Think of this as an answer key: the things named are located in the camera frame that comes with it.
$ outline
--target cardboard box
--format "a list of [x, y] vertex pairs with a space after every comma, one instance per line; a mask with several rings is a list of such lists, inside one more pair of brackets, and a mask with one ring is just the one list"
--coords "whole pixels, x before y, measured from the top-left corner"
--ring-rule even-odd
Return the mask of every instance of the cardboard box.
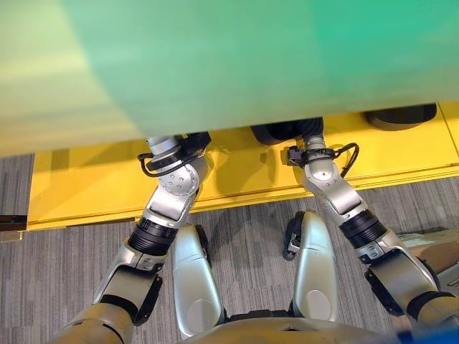
[[442, 272], [459, 261], [459, 236], [457, 229], [442, 229], [426, 234], [401, 234], [399, 238], [410, 251], [432, 267]]

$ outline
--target yellow surface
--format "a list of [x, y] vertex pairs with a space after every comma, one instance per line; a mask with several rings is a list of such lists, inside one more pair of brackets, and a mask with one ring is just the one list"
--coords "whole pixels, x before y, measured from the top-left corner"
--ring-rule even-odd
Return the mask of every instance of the yellow surface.
[[442, 102], [439, 106], [459, 154], [459, 102]]
[[[360, 145], [346, 177], [358, 189], [459, 176], [459, 155], [440, 111], [434, 120], [401, 132], [374, 129], [358, 113], [326, 117], [325, 127], [329, 146]], [[263, 146], [249, 128], [214, 131], [211, 137], [210, 172], [192, 211], [310, 196], [301, 186], [301, 169], [283, 164], [285, 149], [295, 141]], [[36, 154], [28, 230], [140, 216], [156, 185], [136, 159], [147, 150], [143, 140], [135, 140]], [[336, 162], [341, 168], [346, 156]]]

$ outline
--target black wheel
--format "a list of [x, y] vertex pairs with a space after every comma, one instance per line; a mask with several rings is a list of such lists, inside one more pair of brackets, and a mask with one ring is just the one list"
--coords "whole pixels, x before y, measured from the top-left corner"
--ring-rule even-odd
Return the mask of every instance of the black wheel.
[[212, 261], [210, 260], [210, 255], [209, 255], [209, 240], [207, 240], [207, 235], [204, 229], [200, 224], [197, 224], [195, 226], [196, 231], [198, 233], [199, 237], [199, 243], [201, 244], [202, 251], [204, 253], [204, 257], [206, 257], [207, 262], [209, 263], [210, 267], [212, 267]]
[[284, 257], [285, 260], [291, 261], [295, 259], [295, 252], [288, 251], [287, 249], [284, 249], [282, 251], [282, 257]]
[[288, 245], [292, 239], [292, 236], [296, 236], [296, 244], [300, 244], [299, 239], [301, 239], [301, 224], [303, 223], [304, 211], [297, 211], [295, 217], [288, 222], [287, 229], [285, 230], [284, 236], [284, 248], [282, 251], [282, 257], [285, 260], [291, 261], [295, 259], [295, 252], [288, 250]]

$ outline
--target black strap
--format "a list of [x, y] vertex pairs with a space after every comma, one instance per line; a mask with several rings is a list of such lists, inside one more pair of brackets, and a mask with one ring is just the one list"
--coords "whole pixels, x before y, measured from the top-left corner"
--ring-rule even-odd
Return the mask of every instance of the black strap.
[[421, 312], [422, 307], [429, 301], [436, 299], [437, 297], [455, 297], [450, 292], [424, 292], [421, 295], [416, 296], [413, 300], [410, 301], [407, 307], [407, 312], [414, 319], [417, 320], [419, 313]]
[[134, 322], [134, 320], [136, 319], [136, 315], [138, 312], [136, 305], [134, 305], [131, 301], [123, 297], [106, 294], [102, 296], [102, 299], [100, 299], [100, 303], [110, 303], [111, 305], [121, 307], [129, 313], [132, 322]]

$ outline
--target black object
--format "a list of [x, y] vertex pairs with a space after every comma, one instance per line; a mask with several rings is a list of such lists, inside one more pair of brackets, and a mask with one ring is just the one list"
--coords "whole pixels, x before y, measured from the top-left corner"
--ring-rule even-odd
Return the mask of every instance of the black object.
[[288, 122], [254, 125], [253, 135], [263, 145], [276, 145], [297, 136], [307, 138], [323, 134], [322, 117], [307, 120], [291, 120]]
[[232, 321], [255, 319], [258, 317], [291, 317], [291, 315], [286, 310], [251, 310], [245, 314], [232, 315], [226, 322], [230, 323]]
[[394, 298], [390, 295], [385, 286], [370, 269], [365, 272], [365, 278], [372, 287], [373, 293], [381, 302], [381, 305], [383, 305], [390, 315], [394, 315], [396, 317], [403, 315], [402, 308], [395, 302]]
[[285, 230], [284, 236], [284, 248], [282, 251], [282, 257], [285, 260], [295, 259], [296, 252], [290, 251], [288, 246], [290, 241], [292, 244], [299, 247], [301, 243], [301, 225], [303, 223], [304, 211], [297, 211], [295, 217], [288, 222], [287, 229]]
[[168, 228], [142, 217], [129, 237], [129, 245], [134, 249], [151, 254], [164, 256], [177, 234], [177, 229]]
[[140, 326], [146, 323], [146, 321], [150, 318], [151, 312], [153, 312], [153, 309], [155, 308], [155, 304], [159, 296], [159, 290], [161, 289], [162, 285], [163, 279], [156, 275], [155, 280], [151, 285], [140, 310], [138, 310], [136, 317], [134, 318], [133, 324], [135, 326]]
[[404, 130], [432, 120], [437, 115], [437, 105], [424, 104], [364, 112], [366, 120], [382, 130]]
[[[153, 159], [154, 155], [152, 153], [139, 154], [137, 159], [141, 163], [142, 171], [148, 177], [157, 178], [174, 172], [186, 164], [196, 160], [199, 156], [199, 152], [203, 151], [210, 142], [211, 138], [207, 131], [202, 133], [187, 134], [187, 137], [181, 138], [179, 140], [180, 149], [174, 154], [158, 160], [151, 160], [148, 163], [145, 161], [146, 159]], [[173, 168], [170, 168], [167, 171], [152, 173], [152, 171], [171, 165], [172, 163], [175, 163], [179, 160], [182, 160], [182, 163], [174, 166]]]
[[330, 148], [322, 148], [322, 149], [307, 149], [302, 150], [298, 148], [296, 145], [289, 147], [288, 149], [288, 165], [291, 166], [300, 166], [303, 168], [305, 165], [312, 161], [319, 161], [319, 160], [328, 160], [328, 159], [336, 159], [342, 153], [348, 151], [349, 149], [353, 148], [354, 151], [352, 152], [351, 158], [349, 159], [348, 163], [343, 167], [341, 171], [341, 177], [345, 177], [346, 174], [349, 172], [353, 164], [356, 162], [357, 157], [359, 156], [359, 145], [357, 143], [348, 143], [347, 145], [339, 148], [337, 150], [333, 150]]
[[0, 215], [0, 231], [25, 231], [26, 229], [27, 216]]
[[[130, 300], [127, 300], [123, 297], [117, 295], [106, 294], [103, 295], [100, 299], [100, 303], [110, 303], [111, 305], [119, 306], [123, 308], [131, 317], [131, 320], [135, 326], [140, 326], [144, 324], [153, 312], [156, 301], [158, 299], [159, 290], [163, 284], [163, 280], [156, 274], [162, 264], [157, 264], [154, 266], [152, 272], [145, 272], [146, 274], [155, 274], [153, 284], [150, 286], [145, 300], [142, 303], [142, 306], [138, 309]], [[132, 269], [131, 267], [120, 267], [119, 269]]]
[[200, 224], [197, 224], [195, 228], [198, 233], [199, 243], [201, 244], [204, 256], [206, 257], [206, 260], [209, 263], [209, 266], [212, 268], [212, 261], [210, 259], [210, 253], [209, 253], [209, 240], [207, 239], [206, 232], [204, 231], [204, 229], [202, 228]]
[[417, 320], [422, 307], [429, 301], [436, 299], [437, 297], [455, 297], [449, 292], [424, 292], [421, 295], [416, 296], [407, 306], [407, 313]]
[[364, 210], [339, 226], [355, 249], [386, 233], [387, 229], [370, 210]]

